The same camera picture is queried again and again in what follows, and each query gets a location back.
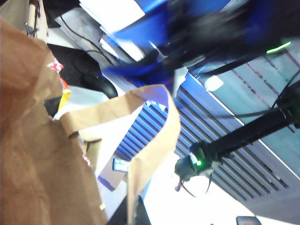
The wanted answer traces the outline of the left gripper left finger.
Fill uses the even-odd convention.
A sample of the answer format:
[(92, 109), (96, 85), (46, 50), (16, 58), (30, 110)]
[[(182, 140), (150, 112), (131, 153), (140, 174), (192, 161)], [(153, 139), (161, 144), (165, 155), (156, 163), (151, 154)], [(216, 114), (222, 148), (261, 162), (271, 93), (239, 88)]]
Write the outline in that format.
[(109, 220), (110, 225), (127, 224), (127, 198), (124, 198)]

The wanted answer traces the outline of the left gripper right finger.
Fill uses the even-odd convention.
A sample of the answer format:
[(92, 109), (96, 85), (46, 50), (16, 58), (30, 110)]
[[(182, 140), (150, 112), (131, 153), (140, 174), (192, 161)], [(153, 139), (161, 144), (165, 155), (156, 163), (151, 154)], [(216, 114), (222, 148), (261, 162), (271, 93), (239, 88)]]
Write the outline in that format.
[(151, 225), (148, 213), (143, 203), (142, 197), (139, 195), (137, 198), (135, 208), (135, 224), (136, 225)]

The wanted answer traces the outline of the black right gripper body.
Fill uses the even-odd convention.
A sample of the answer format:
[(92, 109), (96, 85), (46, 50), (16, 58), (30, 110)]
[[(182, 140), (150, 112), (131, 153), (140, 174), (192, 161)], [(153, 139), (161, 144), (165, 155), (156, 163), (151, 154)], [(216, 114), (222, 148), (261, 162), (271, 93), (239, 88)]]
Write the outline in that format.
[(191, 160), (189, 157), (179, 159), (175, 164), (175, 173), (183, 181), (189, 181), (192, 177), (196, 176)]

